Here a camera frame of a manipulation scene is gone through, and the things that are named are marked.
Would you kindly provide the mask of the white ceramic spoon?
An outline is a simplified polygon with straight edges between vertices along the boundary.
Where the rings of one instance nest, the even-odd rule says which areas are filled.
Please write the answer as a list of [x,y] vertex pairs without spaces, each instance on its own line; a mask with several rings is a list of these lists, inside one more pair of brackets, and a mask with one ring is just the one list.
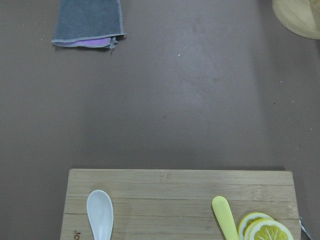
[[110,240],[112,237],[114,211],[109,195],[103,190],[92,191],[86,201],[86,211],[95,240]]

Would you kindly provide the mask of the wooden cutting board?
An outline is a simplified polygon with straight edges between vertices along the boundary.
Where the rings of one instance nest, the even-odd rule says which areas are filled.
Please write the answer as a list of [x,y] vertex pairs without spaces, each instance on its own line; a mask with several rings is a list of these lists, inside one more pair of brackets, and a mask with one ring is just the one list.
[[234,221],[270,215],[301,237],[293,175],[280,170],[76,169],[69,171],[60,238],[91,240],[87,198],[105,191],[114,240],[221,240],[212,200],[227,199]]

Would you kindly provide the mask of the yellow plastic knife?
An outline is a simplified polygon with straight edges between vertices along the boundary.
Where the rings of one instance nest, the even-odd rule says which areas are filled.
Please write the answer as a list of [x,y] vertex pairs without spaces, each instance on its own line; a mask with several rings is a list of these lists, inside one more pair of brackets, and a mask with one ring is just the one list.
[[214,215],[226,240],[239,240],[234,217],[227,199],[216,196],[211,203]]

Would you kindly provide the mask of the grey folded cloth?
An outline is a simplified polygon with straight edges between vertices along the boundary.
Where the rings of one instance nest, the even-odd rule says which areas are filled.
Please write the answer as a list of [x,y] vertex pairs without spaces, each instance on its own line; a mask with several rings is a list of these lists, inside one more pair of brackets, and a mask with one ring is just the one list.
[[119,0],[61,0],[51,42],[64,48],[111,50],[124,35]]

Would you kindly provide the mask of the lemon slice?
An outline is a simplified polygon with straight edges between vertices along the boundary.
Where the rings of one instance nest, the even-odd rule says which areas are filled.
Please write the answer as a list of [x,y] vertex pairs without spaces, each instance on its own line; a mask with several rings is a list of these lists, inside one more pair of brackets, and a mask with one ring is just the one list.
[[249,240],[293,240],[289,229],[275,220],[262,220],[256,223],[249,232]]
[[267,219],[267,220],[273,220],[273,218],[265,213],[262,212],[251,212],[243,217],[243,219],[239,222],[237,233],[240,240],[245,239],[245,232],[246,229],[250,224],[252,224],[254,221],[260,220],[260,219]]

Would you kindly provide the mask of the wooden mug tree stand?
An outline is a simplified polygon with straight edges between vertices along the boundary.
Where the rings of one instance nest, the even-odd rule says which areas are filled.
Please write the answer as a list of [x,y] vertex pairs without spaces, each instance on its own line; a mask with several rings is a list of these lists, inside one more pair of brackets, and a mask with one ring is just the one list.
[[291,32],[308,39],[320,38],[318,0],[273,0],[272,10],[279,22]]

